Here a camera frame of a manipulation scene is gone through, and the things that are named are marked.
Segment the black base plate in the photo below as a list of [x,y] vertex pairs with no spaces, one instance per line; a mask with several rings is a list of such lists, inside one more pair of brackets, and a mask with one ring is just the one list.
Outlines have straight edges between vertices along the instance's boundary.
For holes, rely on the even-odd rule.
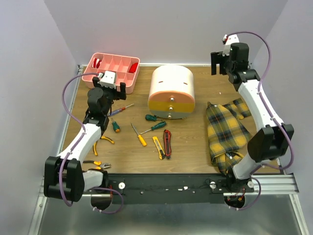
[[210,173],[109,173],[105,180],[123,196],[124,204],[222,204],[228,193],[254,192],[248,180],[231,185],[225,176]]

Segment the red black utility knife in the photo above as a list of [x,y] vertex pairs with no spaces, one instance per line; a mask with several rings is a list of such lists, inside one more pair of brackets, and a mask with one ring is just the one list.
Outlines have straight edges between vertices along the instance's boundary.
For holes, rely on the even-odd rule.
[[171,158],[171,132],[169,130],[164,130],[163,132],[165,156],[169,160]]

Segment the red item right compartment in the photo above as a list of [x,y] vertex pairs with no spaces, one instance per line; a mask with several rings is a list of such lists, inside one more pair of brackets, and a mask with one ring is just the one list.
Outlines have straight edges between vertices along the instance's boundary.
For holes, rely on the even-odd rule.
[[133,63],[129,68],[129,73],[135,73],[138,67],[138,63]]

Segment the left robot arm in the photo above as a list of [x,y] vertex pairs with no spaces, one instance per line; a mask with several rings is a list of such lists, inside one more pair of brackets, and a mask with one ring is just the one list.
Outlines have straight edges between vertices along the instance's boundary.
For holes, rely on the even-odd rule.
[[78,202],[83,192],[104,193],[109,186],[105,170],[82,170],[82,163],[93,145],[101,139],[113,101],[126,99],[126,85],[116,86],[116,73],[93,73],[94,87],[88,91],[88,108],[81,129],[69,146],[55,157],[48,157],[44,169],[44,195],[62,199],[67,206]]

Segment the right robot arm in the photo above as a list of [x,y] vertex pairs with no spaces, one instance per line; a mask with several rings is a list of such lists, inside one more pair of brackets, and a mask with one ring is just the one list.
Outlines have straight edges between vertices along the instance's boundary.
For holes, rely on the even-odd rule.
[[249,68],[249,47],[246,43],[227,40],[224,50],[211,53],[212,75],[228,75],[228,80],[242,96],[254,119],[257,133],[247,143],[247,154],[226,175],[225,187],[235,192],[247,185],[251,175],[262,166],[284,156],[294,134],[291,124],[285,124],[275,113],[266,95],[262,94],[261,78]]

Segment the yellow handle screwdriver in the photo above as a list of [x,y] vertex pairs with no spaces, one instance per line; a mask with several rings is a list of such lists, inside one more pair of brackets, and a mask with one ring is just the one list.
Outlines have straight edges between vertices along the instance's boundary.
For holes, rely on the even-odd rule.
[[144,147],[147,146],[146,141],[145,141],[144,138],[138,133],[138,131],[136,130],[135,126],[134,126],[132,123],[131,123],[131,126],[132,126],[132,128],[134,129],[134,131],[136,132],[137,137],[138,137],[139,141],[141,142],[141,144],[142,144]]

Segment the yellow plaid cloth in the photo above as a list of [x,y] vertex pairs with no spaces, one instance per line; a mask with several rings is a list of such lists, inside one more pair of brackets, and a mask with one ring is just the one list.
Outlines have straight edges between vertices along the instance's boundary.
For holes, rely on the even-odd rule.
[[249,116],[251,112],[241,98],[224,105],[210,102],[207,105],[210,160],[223,175],[244,157],[241,150],[247,145],[251,134],[241,120]]

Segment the red white item in tray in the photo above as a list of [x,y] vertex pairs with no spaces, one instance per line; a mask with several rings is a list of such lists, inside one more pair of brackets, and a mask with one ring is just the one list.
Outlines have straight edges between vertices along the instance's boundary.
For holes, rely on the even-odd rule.
[[94,58],[91,67],[98,69],[98,68],[100,67],[101,62],[102,62],[101,59],[99,59],[99,58]]

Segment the yellow needle nose pliers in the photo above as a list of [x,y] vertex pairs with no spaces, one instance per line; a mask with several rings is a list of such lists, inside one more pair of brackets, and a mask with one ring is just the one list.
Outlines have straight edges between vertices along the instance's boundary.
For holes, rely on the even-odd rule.
[[111,138],[107,137],[107,136],[102,136],[98,141],[96,141],[93,146],[92,146],[92,151],[93,151],[93,154],[95,156],[98,156],[99,155],[99,152],[98,150],[100,148],[102,148],[102,145],[103,145],[103,142],[104,141],[107,141],[109,142],[110,144],[115,144],[115,141],[112,140]]

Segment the white round drawer cabinet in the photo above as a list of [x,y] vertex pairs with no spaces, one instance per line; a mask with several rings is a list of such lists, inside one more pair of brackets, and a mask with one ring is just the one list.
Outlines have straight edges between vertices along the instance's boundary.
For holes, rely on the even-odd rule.
[[150,112],[165,119],[184,119],[195,108],[194,76],[184,66],[163,65],[152,74],[148,97]]

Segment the aluminium frame rail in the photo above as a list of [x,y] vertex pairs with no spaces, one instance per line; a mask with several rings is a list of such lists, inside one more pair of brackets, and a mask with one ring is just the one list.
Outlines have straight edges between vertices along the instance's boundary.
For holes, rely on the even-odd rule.
[[[298,194],[299,189],[296,183],[296,180],[293,175],[255,175],[260,184],[261,184],[261,195],[288,195],[288,194]],[[248,189],[245,190],[245,195],[257,195],[259,193],[259,186],[255,179],[252,179],[254,184],[254,188],[252,192],[248,192]],[[42,180],[42,185],[39,191],[39,196],[44,197],[44,180]],[[179,188],[178,191],[186,191],[190,190],[191,187],[188,188],[183,187]],[[85,191],[83,193],[83,197],[87,196],[95,196],[96,193],[92,192],[91,189]]]

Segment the yellow utility knife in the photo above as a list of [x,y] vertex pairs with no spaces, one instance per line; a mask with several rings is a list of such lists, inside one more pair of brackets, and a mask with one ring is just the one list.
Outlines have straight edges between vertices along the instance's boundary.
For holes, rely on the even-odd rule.
[[152,139],[153,139],[154,144],[157,148],[159,159],[163,160],[165,158],[165,154],[164,154],[163,148],[161,147],[161,144],[160,144],[158,138],[156,136],[153,136]]

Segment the long green screwdriver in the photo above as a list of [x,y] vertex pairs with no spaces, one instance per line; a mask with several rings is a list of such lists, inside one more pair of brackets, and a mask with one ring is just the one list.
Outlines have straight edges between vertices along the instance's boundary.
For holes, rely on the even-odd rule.
[[158,124],[152,126],[150,129],[148,129],[148,130],[142,132],[141,135],[142,135],[142,134],[145,134],[145,133],[147,133],[147,132],[149,132],[149,131],[154,131],[154,130],[156,130],[156,129],[160,129],[160,128],[165,127],[165,126],[166,126],[166,122],[165,122],[165,121],[161,121],[161,122],[159,122]]

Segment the stubby green orange screwdriver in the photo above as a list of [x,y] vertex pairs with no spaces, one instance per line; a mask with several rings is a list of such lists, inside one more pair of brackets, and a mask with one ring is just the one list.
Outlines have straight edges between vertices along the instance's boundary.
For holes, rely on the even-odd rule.
[[120,132],[120,126],[117,124],[117,122],[113,118],[111,118],[111,121],[114,132],[116,133]]

